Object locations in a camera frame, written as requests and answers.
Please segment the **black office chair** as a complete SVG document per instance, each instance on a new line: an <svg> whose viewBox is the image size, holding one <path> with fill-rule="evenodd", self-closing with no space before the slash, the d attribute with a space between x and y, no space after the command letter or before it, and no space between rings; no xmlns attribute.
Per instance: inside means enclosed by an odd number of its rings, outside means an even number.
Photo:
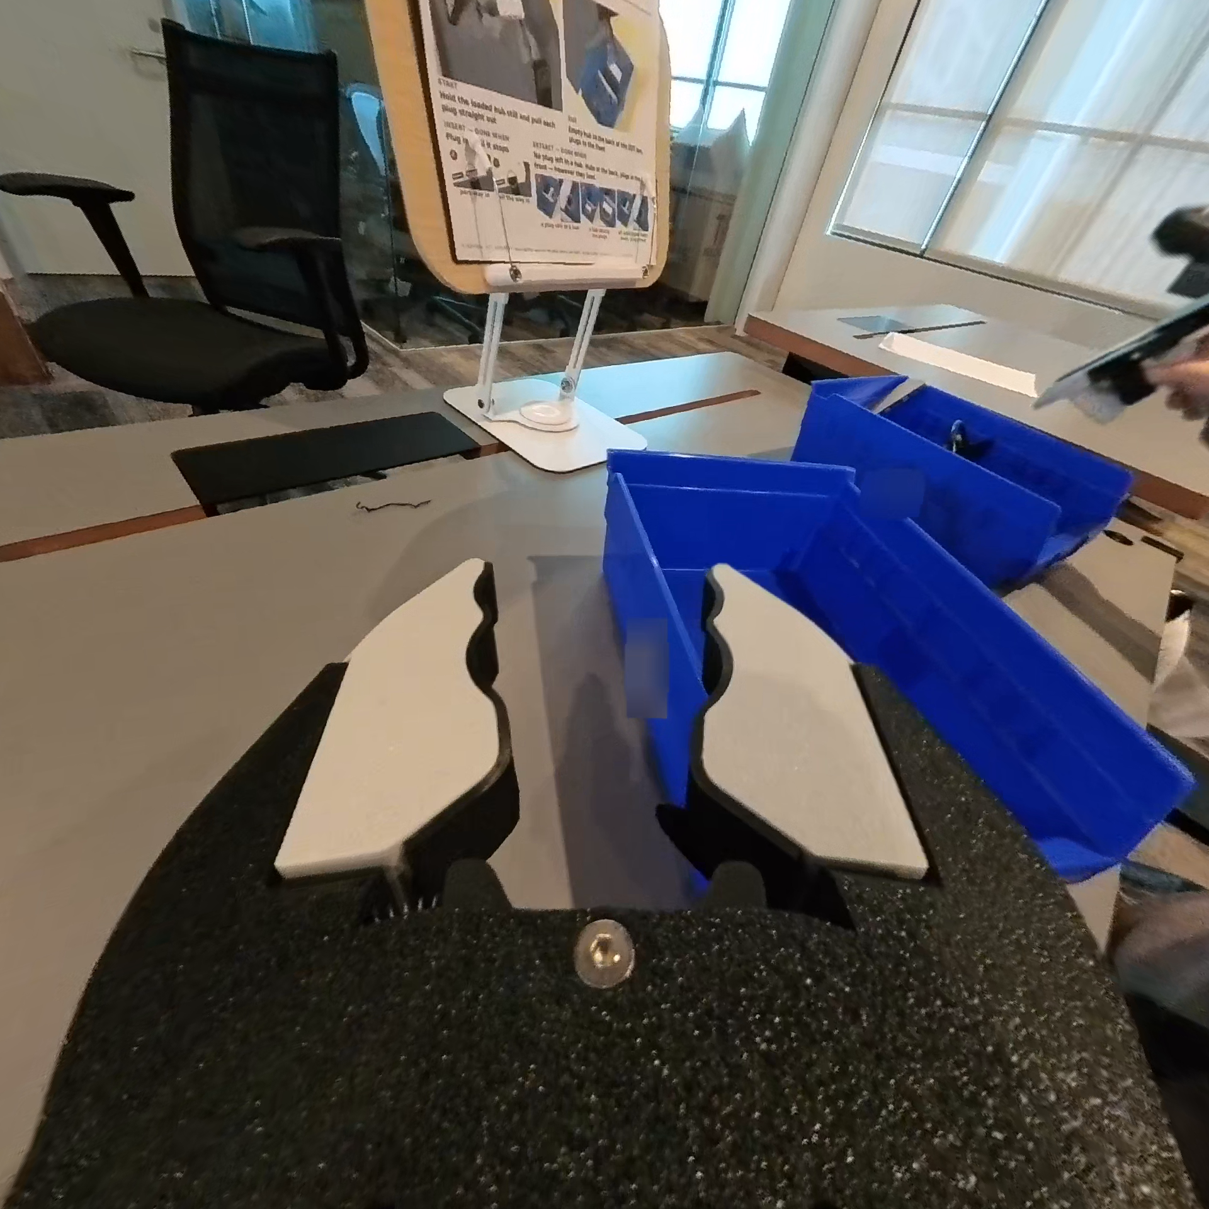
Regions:
<svg viewBox="0 0 1209 1209"><path fill-rule="evenodd" d="M5 172L7 195L72 203L127 286L25 333L87 382L192 415L258 409L292 384L338 391L368 369L342 246L338 55L160 30L172 217L202 298L148 292L113 214L130 189Z"/></svg>

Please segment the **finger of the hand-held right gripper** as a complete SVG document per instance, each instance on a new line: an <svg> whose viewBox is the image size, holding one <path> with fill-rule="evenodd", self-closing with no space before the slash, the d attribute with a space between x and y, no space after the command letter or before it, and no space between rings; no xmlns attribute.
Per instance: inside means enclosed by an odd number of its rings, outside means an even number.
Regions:
<svg viewBox="0 0 1209 1209"><path fill-rule="evenodd" d="M1195 298L1129 341L1061 375L1039 396L1035 408L1072 404L1094 421L1114 421L1156 392L1152 371L1175 364L1176 355L1202 333L1207 333L1207 298Z"/></svg>

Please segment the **blue plastic bin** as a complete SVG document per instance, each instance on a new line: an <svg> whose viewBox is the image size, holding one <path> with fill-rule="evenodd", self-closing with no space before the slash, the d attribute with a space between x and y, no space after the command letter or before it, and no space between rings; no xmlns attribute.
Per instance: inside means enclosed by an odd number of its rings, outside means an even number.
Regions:
<svg viewBox="0 0 1209 1209"><path fill-rule="evenodd" d="M1122 464L934 384L872 415L903 381L813 382L792 458L854 471L870 517L916 522L984 587L1035 582L1130 495Z"/></svg>
<svg viewBox="0 0 1209 1209"><path fill-rule="evenodd" d="M835 464L613 450L602 575L617 627L661 621L658 781L686 804L705 574L733 566L879 668L1084 883L1130 856L1195 775L911 521L874 521Z"/></svg>

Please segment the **cardboard box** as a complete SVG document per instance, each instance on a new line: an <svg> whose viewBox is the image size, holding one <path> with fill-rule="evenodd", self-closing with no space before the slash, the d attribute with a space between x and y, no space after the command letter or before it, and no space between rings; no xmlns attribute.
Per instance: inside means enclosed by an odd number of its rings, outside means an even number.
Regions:
<svg viewBox="0 0 1209 1209"><path fill-rule="evenodd" d="M671 244L663 282L690 302L708 302L730 235L738 188L701 169L671 189Z"/></svg>

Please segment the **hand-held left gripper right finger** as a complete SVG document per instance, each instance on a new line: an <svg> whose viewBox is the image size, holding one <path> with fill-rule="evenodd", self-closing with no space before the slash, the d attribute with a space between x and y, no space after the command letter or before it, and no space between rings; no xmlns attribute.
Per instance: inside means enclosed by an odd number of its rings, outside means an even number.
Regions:
<svg viewBox="0 0 1209 1209"><path fill-rule="evenodd" d="M712 568L705 588L712 688L690 787L788 856L924 883L930 856L854 660L733 566Z"/></svg>

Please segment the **person's right hand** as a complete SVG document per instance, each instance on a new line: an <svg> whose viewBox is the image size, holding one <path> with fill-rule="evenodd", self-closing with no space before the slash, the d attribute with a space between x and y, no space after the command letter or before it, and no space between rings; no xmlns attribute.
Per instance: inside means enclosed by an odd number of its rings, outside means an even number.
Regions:
<svg viewBox="0 0 1209 1209"><path fill-rule="evenodd" d="M1169 364L1149 364L1145 369L1149 384L1163 396L1170 411L1187 421L1207 426L1207 355L1193 355Z"/></svg>

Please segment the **grey table cover plate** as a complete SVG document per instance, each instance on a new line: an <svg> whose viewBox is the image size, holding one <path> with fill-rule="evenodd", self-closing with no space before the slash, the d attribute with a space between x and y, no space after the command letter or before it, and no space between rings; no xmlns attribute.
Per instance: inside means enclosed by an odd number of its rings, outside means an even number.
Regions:
<svg viewBox="0 0 1209 1209"><path fill-rule="evenodd" d="M984 317L947 305L891 306L882 313L844 313L838 324L856 333L856 339L882 339L888 335L924 335L946 329L984 325Z"/></svg>

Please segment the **printed instruction sheet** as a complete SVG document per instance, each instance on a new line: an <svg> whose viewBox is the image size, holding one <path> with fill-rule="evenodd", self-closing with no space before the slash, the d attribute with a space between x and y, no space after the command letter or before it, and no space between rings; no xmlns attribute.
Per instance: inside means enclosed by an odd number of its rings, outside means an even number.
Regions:
<svg viewBox="0 0 1209 1209"><path fill-rule="evenodd" d="M454 261L643 277L658 3L417 3L417 18Z"/></svg>

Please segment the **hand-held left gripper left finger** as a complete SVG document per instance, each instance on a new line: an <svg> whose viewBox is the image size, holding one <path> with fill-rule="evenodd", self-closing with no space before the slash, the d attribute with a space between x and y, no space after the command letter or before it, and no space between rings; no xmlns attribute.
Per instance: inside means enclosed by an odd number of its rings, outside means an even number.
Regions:
<svg viewBox="0 0 1209 1209"><path fill-rule="evenodd" d="M353 647L276 856L284 883L384 875L434 902L459 862L516 827L516 759L496 690L494 566L466 559Z"/></svg>

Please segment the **brown wooden cabinet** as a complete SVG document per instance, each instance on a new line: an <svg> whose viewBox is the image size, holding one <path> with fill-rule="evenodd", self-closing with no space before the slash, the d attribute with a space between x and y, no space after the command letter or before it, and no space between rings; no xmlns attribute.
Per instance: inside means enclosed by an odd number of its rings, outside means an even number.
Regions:
<svg viewBox="0 0 1209 1209"><path fill-rule="evenodd" d="M47 384L52 371L25 329L2 279L2 386Z"/></svg>

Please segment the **window with white blinds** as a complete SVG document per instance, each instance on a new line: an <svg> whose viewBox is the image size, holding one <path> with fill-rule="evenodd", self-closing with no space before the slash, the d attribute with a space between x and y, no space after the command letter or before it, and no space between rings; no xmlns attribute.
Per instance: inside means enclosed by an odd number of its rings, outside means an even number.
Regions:
<svg viewBox="0 0 1209 1209"><path fill-rule="evenodd" d="M1207 3L917 3L829 233L1162 313L1204 203Z"/></svg>

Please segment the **wooden board document stand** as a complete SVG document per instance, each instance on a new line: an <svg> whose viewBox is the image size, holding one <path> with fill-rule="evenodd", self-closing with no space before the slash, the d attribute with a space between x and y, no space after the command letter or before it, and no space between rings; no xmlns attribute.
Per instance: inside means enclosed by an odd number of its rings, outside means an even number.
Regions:
<svg viewBox="0 0 1209 1209"><path fill-rule="evenodd" d="M442 283L459 295L487 298L477 381L448 388L447 405L470 419L496 444L554 475L602 464L614 450L643 450L646 439L624 424L618 404L606 404L601 409L580 397L580 377L606 292L652 288L668 259L671 52L665 22L658 121L667 129L657 152L657 259L643 269L643 277L618 279L606 277L601 268L584 272L575 265L528 265L516 272L498 264L454 261L447 197L438 178L438 144L417 3L366 3L366 15L416 250ZM511 298L561 292L584 292L578 332L561 378L557 382L536 377L502 381L498 353Z"/></svg>

